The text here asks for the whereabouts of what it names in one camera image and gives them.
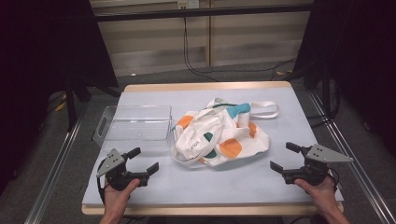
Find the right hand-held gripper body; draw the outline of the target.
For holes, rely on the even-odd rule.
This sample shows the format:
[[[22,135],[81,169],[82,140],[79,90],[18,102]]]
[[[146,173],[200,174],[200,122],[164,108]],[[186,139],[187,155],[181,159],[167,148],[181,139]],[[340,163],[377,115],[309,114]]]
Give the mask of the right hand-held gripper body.
[[[323,182],[329,173],[329,162],[353,162],[354,159],[325,146],[314,144],[309,151],[302,154],[304,166],[299,169],[283,170],[286,184],[293,184],[296,179],[302,179],[312,186]]]

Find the black metal stand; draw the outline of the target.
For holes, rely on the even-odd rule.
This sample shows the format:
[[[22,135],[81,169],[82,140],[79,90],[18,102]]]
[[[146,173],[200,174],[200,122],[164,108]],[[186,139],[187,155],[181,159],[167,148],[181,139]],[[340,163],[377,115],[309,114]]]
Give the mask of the black metal stand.
[[[95,87],[113,97],[120,97],[120,92],[116,91],[119,86],[118,81],[114,78],[110,82],[101,81],[92,77],[84,76],[70,76],[64,83],[64,90],[66,95],[66,104],[68,112],[68,129],[71,132],[77,125],[78,116],[75,106],[75,97],[81,102],[89,102],[92,98],[88,88]]]

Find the wooden table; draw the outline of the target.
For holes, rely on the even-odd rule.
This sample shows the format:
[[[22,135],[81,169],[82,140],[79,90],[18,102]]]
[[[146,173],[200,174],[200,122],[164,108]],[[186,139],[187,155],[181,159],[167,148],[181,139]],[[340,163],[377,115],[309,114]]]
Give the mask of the wooden table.
[[[179,119],[189,110],[199,110],[215,97],[234,104],[274,101],[280,107],[276,119],[259,121],[271,138],[267,152],[253,158],[231,161],[215,168],[192,169],[164,153],[142,153],[129,161],[141,171],[158,162],[159,171],[148,186],[137,189],[125,211],[128,216],[303,216],[316,208],[298,187],[288,185],[270,168],[270,161],[285,168],[303,165],[301,155],[285,148],[315,144],[316,138],[304,111],[287,81],[212,82],[130,85],[120,105],[170,105]]]

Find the person's right hand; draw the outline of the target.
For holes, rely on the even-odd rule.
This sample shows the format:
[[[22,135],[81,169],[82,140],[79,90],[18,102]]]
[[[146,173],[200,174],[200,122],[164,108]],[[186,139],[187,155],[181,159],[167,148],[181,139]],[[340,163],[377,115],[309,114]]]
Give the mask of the person's right hand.
[[[325,177],[322,183],[316,186],[312,186],[302,179],[296,179],[294,184],[310,195],[314,206],[321,215],[329,217],[338,211],[333,182],[328,176]]]

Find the white spotted tote bag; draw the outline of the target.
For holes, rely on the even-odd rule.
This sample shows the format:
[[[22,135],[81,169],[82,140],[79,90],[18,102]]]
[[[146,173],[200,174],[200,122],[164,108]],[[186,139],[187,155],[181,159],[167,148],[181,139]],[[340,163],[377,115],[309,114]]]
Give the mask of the white spotted tote bag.
[[[236,105],[215,98],[200,111],[186,112],[174,126],[173,159],[215,167],[261,154],[270,148],[270,137],[255,121],[278,114],[272,101]]]

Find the aluminium floor rail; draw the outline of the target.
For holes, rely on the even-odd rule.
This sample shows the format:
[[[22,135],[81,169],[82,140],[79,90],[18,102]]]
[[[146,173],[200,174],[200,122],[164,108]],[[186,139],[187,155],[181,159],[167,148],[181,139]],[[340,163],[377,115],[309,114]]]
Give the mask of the aluminium floor rail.
[[[81,122],[82,116],[77,119],[71,130],[67,133],[58,156],[50,169],[46,182],[36,197],[33,207],[25,219],[24,224],[40,224],[59,180],[61,171],[64,168],[70,149],[78,135]]]
[[[322,100],[314,91],[309,92],[309,96],[319,115],[322,117],[338,149],[342,153],[353,158],[353,162],[350,163],[348,167],[357,182],[359,183],[361,190],[364,192],[365,198],[374,208],[375,213],[380,219],[380,222],[382,224],[396,224],[396,217],[390,211],[385,199],[377,190],[370,177],[366,174],[359,160],[355,157],[352,148],[349,146],[347,140],[342,135],[335,121],[326,114]]]

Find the light blue table mat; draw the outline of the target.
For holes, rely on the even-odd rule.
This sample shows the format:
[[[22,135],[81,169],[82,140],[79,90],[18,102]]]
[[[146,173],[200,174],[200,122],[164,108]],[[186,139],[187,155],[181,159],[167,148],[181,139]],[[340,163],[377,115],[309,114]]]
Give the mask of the light blue table mat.
[[[280,107],[274,119],[258,121],[270,137],[267,151],[247,159],[229,161],[214,168],[196,162],[190,166],[171,156],[175,140],[170,127],[186,112],[204,108],[219,97],[234,104],[273,101]],[[298,187],[285,183],[271,162],[287,169],[303,165],[301,155],[286,148],[288,142],[310,147],[317,142],[292,87],[233,90],[130,91],[121,95],[109,120],[98,156],[111,149],[125,153],[140,147],[141,153],[127,162],[133,172],[153,163],[160,169],[147,185],[136,190],[131,207],[234,206],[241,204],[307,203],[310,198]]]

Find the black curtain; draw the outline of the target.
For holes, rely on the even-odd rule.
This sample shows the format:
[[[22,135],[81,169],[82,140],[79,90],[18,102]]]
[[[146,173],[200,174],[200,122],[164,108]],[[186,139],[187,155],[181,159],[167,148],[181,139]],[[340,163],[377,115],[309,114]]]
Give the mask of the black curtain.
[[[90,0],[0,0],[0,194],[33,147],[57,91],[119,86]]]
[[[313,0],[293,72],[325,75],[396,157],[396,0]]]

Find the black horizontal bar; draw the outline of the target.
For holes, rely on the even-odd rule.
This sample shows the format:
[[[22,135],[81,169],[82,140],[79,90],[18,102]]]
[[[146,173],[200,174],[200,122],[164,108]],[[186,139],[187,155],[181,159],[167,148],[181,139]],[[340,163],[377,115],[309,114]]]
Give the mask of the black horizontal bar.
[[[260,7],[213,7],[199,9],[174,9],[163,11],[131,12],[131,13],[103,13],[95,14],[95,21],[139,21],[188,17],[228,16],[242,14],[284,13],[312,11],[314,4],[274,5]]]

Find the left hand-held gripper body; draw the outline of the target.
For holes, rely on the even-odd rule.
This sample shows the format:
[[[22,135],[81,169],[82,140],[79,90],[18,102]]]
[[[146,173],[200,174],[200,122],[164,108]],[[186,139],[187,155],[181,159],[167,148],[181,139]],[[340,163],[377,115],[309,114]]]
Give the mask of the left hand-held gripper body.
[[[103,175],[107,183],[116,190],[124,190],[128,184],[139,179],[139,187],[145,187],[149,182],[150,175],[146,172],[132,173],[126,169],[126,160],[123,154],[120,154],[115,148],[111,149],[106,158],[103,159],[98,167],[96,178],[99,191],[103,191],[101,187],[100,177]]]

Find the clear plastic container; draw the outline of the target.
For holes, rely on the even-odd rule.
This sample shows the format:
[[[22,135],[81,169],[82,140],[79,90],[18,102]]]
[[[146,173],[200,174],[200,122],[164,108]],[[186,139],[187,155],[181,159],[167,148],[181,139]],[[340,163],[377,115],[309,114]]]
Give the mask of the clear plastic container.
[[[167,152],[172,139],[170,105],[118,105],[105,108],[92,140],[109,151],[140,147],[144,153]]]

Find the white wall socket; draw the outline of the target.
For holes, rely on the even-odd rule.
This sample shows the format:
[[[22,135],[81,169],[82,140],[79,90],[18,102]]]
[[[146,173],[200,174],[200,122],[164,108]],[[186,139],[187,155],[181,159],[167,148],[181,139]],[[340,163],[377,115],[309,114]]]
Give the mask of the white wall socket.
[[[196,9],[200,7],[199,0],[177,0],[178,9]]]

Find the person's left hand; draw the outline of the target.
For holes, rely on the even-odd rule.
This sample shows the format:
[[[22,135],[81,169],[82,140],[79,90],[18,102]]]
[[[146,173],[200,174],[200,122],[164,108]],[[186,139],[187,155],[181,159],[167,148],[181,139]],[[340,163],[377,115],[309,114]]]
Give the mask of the person's left hand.
[[[131,193],[139,184],[140,181],[134,179],[124,190],[116,190],[111,186],[105,187],[105,216],[111,218],[122,217]]]

